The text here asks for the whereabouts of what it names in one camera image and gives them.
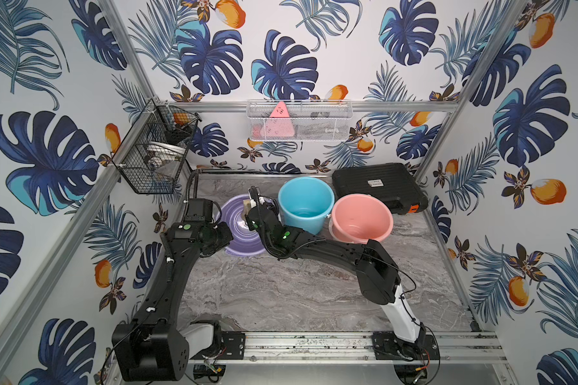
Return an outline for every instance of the wire basket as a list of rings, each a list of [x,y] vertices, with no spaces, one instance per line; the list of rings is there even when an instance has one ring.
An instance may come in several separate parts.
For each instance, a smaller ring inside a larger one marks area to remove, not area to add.
[[[345,100],[283,100],[289,118],[270,118],[281,100],[249,100],[253,141],[346,141],[353,109]]]
[[[175,106],[155,106],[118,169],[138,194],[171,194],[201,121]]]

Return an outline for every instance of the gray marble tabletop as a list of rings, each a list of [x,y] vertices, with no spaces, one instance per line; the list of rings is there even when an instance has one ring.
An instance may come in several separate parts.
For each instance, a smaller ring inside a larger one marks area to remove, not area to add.
[[[256,185],[276,197],[282,177],[199,182],[198,196],[221,205]],[[327,224],[320,235],[329,237]],[[382,245],[416,282],[407,295],[416,316],[433,331],[470,331],[422,213],[394,215],[394,230]],[[405,289],[412,287],[401,276]],[[345,270],[304,259],[278,261],[267,253],[244,258],[224,250],[197,262],[179,312],[180,327],[194,320],[220,320],[223,329],[246,331],[390,330],[381,307],[362,297]]]

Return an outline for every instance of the pink triangular object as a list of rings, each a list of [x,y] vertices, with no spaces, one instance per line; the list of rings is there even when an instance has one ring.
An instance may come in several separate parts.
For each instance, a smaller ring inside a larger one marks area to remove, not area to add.
[[[270,118],[289,118],[289,111],[285,102],[278,102]],[[265,124],[266,137],[293,137],[295,129],[291,119],[266,119]]]

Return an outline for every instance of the black case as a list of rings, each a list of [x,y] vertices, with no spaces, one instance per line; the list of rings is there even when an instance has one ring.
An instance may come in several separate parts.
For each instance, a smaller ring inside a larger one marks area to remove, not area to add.
[[[402,163],[337,169],[331,180],[339,197],[368,194],[392,214],[420,212],[428,206],[428,198]]]

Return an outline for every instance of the pink bucket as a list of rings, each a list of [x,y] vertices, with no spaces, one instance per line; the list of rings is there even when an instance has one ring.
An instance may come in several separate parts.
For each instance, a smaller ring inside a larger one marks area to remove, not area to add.
[[[392,233],[393,226],[390,209],[370,195],[346,195],[331,210],[330,233],[340,242],[381,242]]]

